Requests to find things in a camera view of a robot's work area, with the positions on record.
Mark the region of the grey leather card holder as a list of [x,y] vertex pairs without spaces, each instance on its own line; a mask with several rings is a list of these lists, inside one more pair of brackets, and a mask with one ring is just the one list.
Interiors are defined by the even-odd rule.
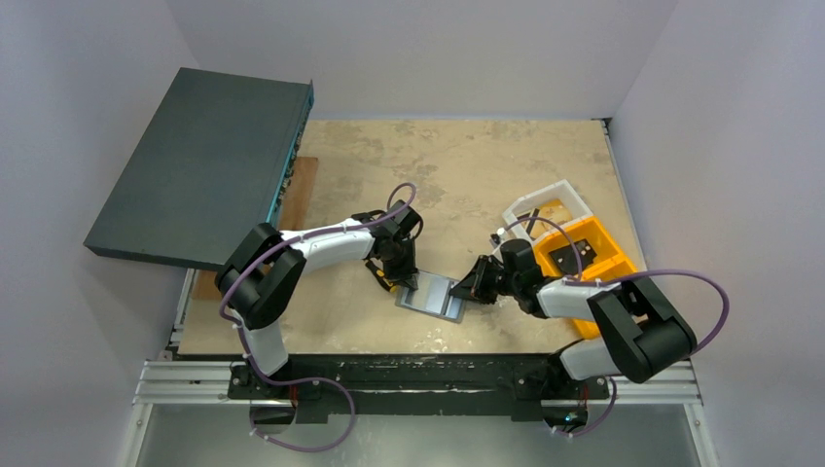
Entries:
[[464,302],[450,294],[458,284],[457,279],[421,270],[416,284],[416,289],[399,289],[395,306],[453,323],[461,322]]

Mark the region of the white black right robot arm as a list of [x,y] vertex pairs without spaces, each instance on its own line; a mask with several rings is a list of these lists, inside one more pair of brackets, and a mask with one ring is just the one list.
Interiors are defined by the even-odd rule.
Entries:
[[524,239],[505,241],[495,256],[480,256],[449,293],[483,305],[511,297],[537,318],[594,323],[598,338],[577,341],[552,357],[559,374],[570,380],[623,376],[642,383],[698,347],[693,329],[652,279],[583,285],[547,276]]

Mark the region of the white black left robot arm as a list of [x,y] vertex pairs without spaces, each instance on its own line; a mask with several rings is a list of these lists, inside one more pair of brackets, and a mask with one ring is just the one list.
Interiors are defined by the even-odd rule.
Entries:
[[421,216],[404,201],[313,230],[259,224],[215,275],[219,313],[237,328],[253,368],[272,377],[288,361],[280,318],[302,277],[362,261],[377,266],[379,278],[390,284],[416,288],[415,241],[422,228]]

